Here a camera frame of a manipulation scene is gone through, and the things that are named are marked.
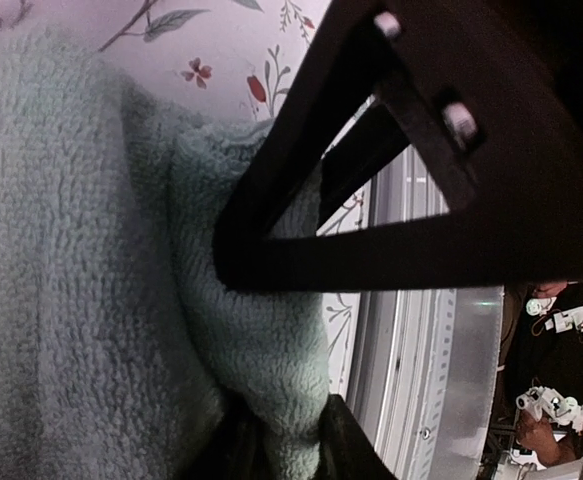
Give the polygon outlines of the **operator hand in background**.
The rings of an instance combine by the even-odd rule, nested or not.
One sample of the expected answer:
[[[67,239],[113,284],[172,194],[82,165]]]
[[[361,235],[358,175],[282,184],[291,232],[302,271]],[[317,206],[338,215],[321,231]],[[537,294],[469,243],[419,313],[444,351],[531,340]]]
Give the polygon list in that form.
[[[569,436],[557,441],[550,422],[542,417],[536,421],[527,411],[522,411],[516,423],[516,440],[525,449],[532,450],[544,467],[573,462],[577,459]]]

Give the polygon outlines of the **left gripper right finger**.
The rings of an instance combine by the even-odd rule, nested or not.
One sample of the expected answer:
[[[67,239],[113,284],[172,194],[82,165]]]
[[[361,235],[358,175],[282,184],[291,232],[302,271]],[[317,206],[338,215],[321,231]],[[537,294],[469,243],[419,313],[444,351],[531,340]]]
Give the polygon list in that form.
[[[319,479],[395,480],[344,399],[330,394],[320,418]]]

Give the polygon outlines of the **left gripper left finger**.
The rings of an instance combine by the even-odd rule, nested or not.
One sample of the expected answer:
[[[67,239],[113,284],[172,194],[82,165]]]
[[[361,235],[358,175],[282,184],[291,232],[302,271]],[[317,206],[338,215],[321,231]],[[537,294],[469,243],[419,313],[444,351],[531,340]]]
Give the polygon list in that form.
[[[209,443],[175,479],[257,480],[266,478],[261,422],[235,394]]]

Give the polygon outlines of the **green towel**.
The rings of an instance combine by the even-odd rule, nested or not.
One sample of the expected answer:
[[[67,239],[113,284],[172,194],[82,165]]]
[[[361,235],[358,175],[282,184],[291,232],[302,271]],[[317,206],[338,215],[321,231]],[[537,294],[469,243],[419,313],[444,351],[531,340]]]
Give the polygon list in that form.
[[[217,279],[216,218],[269,130],[157,98],[59,29],[0,34],[0,479],[173,479],[228,396],[309,479],[322,300]]]

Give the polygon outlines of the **front aluminium rail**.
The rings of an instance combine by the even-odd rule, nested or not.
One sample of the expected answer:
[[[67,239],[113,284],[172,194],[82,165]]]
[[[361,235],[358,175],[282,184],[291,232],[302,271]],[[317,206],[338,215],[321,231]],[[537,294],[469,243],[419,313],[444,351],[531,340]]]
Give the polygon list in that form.
[[[362,294],[347,403],[397,478],[476,478],[503,296],[500,287]]]

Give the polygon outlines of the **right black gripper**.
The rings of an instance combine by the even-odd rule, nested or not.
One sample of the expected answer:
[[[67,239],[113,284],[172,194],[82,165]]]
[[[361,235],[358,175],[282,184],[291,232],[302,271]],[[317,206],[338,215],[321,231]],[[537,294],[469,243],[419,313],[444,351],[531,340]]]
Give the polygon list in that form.
[[[526,1],[390,1],[385,103],[449,211],[387,228],[406,280],[583,279],[583,42]]]

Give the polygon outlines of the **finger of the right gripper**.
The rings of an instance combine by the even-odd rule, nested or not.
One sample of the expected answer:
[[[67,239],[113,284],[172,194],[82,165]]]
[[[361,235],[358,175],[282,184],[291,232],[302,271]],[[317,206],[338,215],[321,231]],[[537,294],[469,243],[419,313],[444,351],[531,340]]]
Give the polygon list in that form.
[[[406,280],[394,224],[328,237],[275,239],[272,229],[324,155],[373,103],[398,30],[390,1],[333,2],[272,130],[222,210],[213,235],[219,279],[238,291],[350,292],[502,284],[509,280]]]
[[[409,146],[387,107],[373,102],[322,159],[318,225]]]

